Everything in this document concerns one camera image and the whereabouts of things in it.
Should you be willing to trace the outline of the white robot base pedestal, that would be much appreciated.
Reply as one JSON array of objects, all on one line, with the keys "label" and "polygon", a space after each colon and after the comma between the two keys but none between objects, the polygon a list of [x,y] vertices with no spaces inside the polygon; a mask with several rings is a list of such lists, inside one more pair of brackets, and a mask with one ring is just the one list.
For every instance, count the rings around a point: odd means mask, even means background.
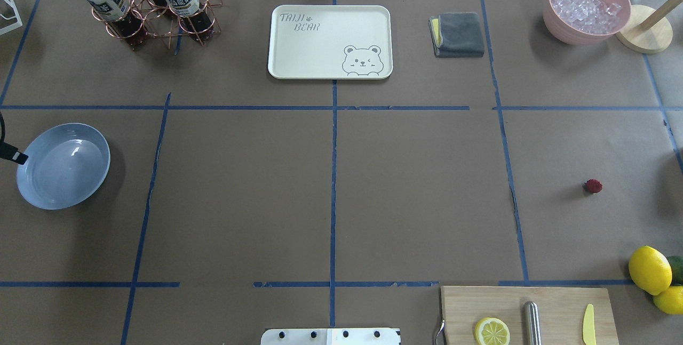
[{"label": "white robot base pedestal", "polygon": [[272,328],[261,344],[401,344],[398,328]]}]

